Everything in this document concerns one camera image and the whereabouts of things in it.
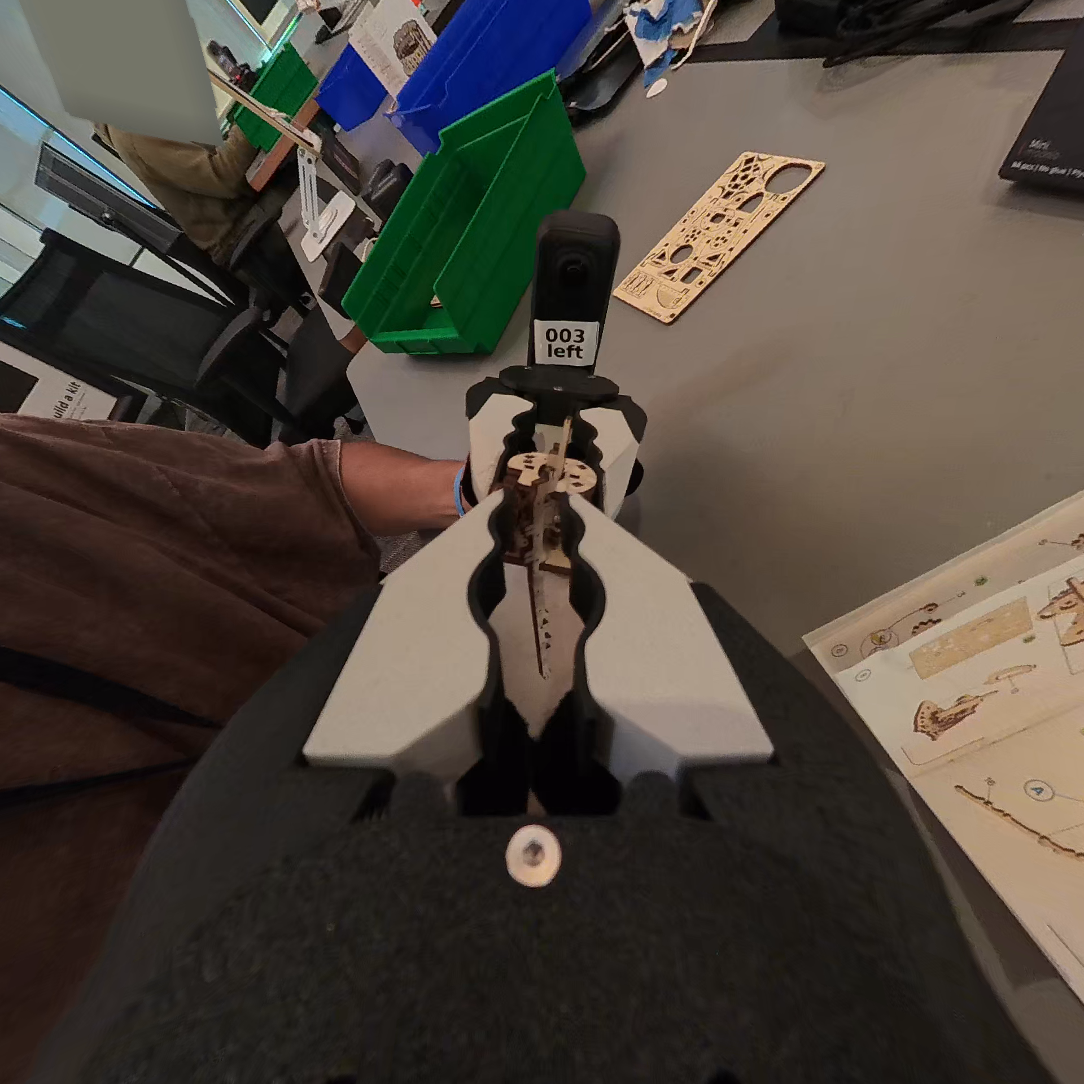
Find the laser-cut wooden parts sheet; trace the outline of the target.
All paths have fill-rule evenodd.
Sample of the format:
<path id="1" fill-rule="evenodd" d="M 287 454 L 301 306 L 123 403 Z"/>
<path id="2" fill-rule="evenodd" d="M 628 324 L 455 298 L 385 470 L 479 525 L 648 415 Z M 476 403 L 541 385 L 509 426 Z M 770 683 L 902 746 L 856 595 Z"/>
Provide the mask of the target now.
<path id="1" fill-rule="evenodd" d="M 673 324 L 825 169 L 815 159 L 743 152 L 621 279 L 612 298 Z"/>

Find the black pouch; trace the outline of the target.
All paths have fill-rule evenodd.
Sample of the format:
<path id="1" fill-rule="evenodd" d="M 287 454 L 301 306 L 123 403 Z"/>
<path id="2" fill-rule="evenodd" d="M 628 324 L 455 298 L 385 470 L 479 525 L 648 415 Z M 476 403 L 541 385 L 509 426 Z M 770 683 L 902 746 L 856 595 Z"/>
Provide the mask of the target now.
<path id="1" fill-rule="evenodd" d="M 375 165 L 358 199 L 378 228 L 386 224 L 412 180 L 413 171 L 403 163 L 385 158 Z"/>

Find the large blue storage bin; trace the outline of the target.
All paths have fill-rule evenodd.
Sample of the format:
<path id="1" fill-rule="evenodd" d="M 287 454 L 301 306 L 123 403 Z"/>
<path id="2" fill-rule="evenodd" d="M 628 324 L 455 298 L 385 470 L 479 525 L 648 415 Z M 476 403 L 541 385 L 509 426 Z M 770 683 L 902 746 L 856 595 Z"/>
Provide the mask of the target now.
<path id="1" fill-rule="evenodd" d="M 589 1 L 463 2 L 386 118 L 435 153 L 444 128 L 553 69 L 591 16 Z"/>

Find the black office chair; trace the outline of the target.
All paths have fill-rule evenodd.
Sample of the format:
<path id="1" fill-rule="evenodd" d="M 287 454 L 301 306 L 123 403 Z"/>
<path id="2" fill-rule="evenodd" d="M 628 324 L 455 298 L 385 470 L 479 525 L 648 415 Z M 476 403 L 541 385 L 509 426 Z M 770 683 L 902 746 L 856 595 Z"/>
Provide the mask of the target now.
<path id="1" fill-rule="evenodd" d="M 242 441 L 264 449 L 334 437 L 338 421 L 361 433 L 364 417 L 347 377 L 352 354 L 319 307 L 289 341 L 264 328 L 256 308 L 212 341 L 194 378 L 204 409 Z"/>
<path id="2" fill-rule="evenodd" d="M 272 423 L 237 391 L 197 389 L 206 353 L 238 305 L 153 278 L 47 229 L 1 300 L 2 341 L 80 377 L 154 393 L 263 448 Z"/>

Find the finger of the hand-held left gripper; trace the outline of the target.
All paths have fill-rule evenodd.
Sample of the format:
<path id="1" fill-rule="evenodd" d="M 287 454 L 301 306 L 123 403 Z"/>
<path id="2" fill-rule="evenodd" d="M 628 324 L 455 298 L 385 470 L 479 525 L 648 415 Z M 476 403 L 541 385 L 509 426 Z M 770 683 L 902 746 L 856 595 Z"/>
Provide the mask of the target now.
<path id="1" fill-rule="evenodd" d="M 509 459 L 535 451 L 537 406 L 508 391 L 469 391 L 467 475 L 474 504 L 501 487 Z"/>
<path id="2" fill-rule="evenodd" d="M 640 406 L 593 406 L 578 420 L 588 425 L 589 465 L 597 476 L 597 506 L 616 519 L 629 493 L 642 480 L 638 453 L 642 443 Z"/>

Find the blue and white cloth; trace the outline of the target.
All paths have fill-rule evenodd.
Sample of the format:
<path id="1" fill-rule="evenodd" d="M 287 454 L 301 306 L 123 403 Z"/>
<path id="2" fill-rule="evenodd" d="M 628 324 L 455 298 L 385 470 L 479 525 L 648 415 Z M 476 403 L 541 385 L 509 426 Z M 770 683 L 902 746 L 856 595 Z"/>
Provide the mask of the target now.
<path id="1" fill-rule="evenodd" d="M 718 1 L 634 1 L 623 8 L 625 28 L 642 63 L 647 99 L 668 85 L 667 74 L 691 59 L 712 25 Z"/>

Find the wooden model assembly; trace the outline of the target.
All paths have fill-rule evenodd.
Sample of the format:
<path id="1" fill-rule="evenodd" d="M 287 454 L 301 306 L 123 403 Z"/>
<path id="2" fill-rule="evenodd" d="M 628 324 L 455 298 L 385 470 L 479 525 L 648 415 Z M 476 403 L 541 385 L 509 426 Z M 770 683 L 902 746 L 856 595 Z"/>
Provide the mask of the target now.
<path id="1" fill-rule="evenodd" d="M 559 465 L 556 452 L 525 452 L 509 459 L 503 479 L 513 499 L 506 562 L 538 566 L 558 575 L 570 573 L 562 542 L 562 495 L 580 495 L 592 501 L 598 475 L 588 463 L 566 457 L 562 461 L 560 479 L 543 492 Z"/>

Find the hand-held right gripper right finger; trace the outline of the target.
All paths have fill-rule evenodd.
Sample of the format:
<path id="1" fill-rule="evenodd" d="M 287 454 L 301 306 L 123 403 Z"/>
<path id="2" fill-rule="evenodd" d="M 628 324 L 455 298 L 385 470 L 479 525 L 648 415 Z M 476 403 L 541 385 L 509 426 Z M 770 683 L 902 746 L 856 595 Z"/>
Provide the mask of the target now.
<path id="1" fill-rule="evenodd" d="M 678 780 L 691 767 L 774 754 L 692 581 L 579 495 L 566 541 L 584 611 L 576 674 L 601 713 L 601 759 L 616 780 Z"/>

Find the large green storage bin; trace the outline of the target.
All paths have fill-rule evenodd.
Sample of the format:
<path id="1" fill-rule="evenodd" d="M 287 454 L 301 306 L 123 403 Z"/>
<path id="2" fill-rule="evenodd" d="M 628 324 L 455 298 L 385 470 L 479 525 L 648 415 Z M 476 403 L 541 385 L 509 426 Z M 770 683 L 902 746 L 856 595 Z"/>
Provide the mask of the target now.
<path id="1" fill-rule="evenodd" d="M 532 281 L 535 232 L 588 171 L 554 70 L 441 131 L 345 293 L 386 353 L 488 354 Z"/>

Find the small blue storage bin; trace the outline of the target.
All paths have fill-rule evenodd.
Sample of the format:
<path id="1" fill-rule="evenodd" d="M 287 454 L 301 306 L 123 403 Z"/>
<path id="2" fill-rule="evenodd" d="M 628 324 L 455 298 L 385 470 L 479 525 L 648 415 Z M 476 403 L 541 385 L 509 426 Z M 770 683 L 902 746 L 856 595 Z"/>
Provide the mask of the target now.
<path id="1" fill-rule="evenodd" d="M 362 54 L 348 43 L 318 87 L 317 102 L 341 130 L 352 131 L 367 122 L 401 86 L 398 62 L 380 49 Z"/>

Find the thin toothed wooden part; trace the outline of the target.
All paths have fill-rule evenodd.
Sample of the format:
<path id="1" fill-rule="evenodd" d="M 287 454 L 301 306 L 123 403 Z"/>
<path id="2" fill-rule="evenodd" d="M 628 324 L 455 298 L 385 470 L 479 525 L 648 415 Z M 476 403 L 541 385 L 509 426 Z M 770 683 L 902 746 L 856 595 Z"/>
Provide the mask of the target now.
<path id="1" fill-rule="evenodd" d="M 535 487 L 534 504 L 532 505 L 531 531 L 530 531 L 530 558 L 527 566 L 528 588 L 531 601 L 532 622 L 535 629 L 535 660 L 537 669 L 543 680 L 549 680 L 549 607 L 545 602 L 543 569 L 542 565 L 547 546 L 545 535 L 547 535 L 550 512 L 553 506 L 553 498 L 558 492 L 562 477 L 565 473 L 565 460 L 568 444 L 571 438 L 572 417 L 568 416 L 562 424 L 562 439 L 558 441 L 555 452 L 549 453 L 549 459 L 540 470 L 541 481 Z"/>

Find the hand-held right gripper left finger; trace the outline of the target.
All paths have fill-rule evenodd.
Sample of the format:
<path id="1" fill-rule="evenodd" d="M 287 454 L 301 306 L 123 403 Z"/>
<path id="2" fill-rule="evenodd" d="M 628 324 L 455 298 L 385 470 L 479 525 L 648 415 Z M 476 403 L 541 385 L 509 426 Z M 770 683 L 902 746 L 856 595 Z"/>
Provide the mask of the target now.
<path id="1" fill-rule="evenodd" d="M 460 779 L 502 693 L 490 617 L 506 593 L 495 491 L 387 576 L 304 746 L 317 767 Z"/>

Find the black framed marker sign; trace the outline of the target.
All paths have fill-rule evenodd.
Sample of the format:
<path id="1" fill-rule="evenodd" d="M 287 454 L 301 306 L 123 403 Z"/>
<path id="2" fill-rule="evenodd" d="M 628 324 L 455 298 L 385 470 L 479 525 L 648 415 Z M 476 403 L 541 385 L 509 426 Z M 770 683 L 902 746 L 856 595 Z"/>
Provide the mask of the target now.
<path id="1" fill-rule="evenodd" d="M 73 421 L 136 422 L 145 392 L 106 377 L 73 376 L 54 365 L 1 344 L 1 412 Z"/>

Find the small green storage bin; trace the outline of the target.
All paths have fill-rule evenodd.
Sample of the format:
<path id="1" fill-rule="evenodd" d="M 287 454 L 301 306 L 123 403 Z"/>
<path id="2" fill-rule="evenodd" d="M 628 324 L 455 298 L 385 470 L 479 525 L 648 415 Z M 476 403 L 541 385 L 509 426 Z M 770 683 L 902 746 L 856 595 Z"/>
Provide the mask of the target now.
<path id="1" fill-rule="evenodd" d="M 317 93 L 317 74 L 287 42 L 261 65 L 250 93 L 255 100 L 287 114 L 292 119 Z M 230 108 L 228 119 L 257 151 L 271 152 L 281 136 L 278 129 L 238 103 Z"/>

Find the black kit box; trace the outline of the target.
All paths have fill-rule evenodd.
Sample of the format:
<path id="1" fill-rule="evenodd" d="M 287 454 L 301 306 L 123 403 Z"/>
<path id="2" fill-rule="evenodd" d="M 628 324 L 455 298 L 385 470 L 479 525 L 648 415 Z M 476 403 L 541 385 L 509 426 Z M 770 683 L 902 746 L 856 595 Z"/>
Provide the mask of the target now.
<path id="1" fill-rule="evenodd" d="M 1025 188 L 1083 196 L 1083 28 L 1064 48 L 998 177 Z"/>

